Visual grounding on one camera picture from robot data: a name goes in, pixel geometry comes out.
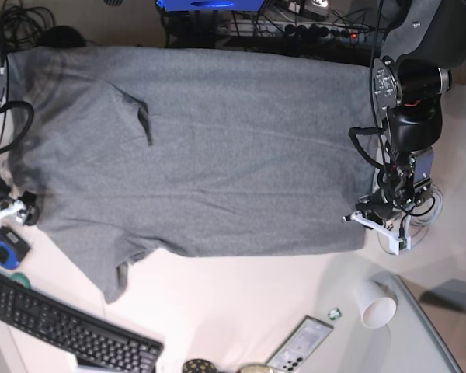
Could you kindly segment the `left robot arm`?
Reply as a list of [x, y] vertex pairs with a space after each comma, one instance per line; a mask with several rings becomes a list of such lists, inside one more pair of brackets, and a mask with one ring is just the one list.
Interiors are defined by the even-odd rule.
[[381, 229], [433, 195], [433, 144], [441, 136], [441, 96], [452, 69], [466, 59], [466, 1], [381, 1], [371, 51], [369, 92], [374, 124], [349, 129], [363, 158], [377, 169], [377, 189], [347, 216]]

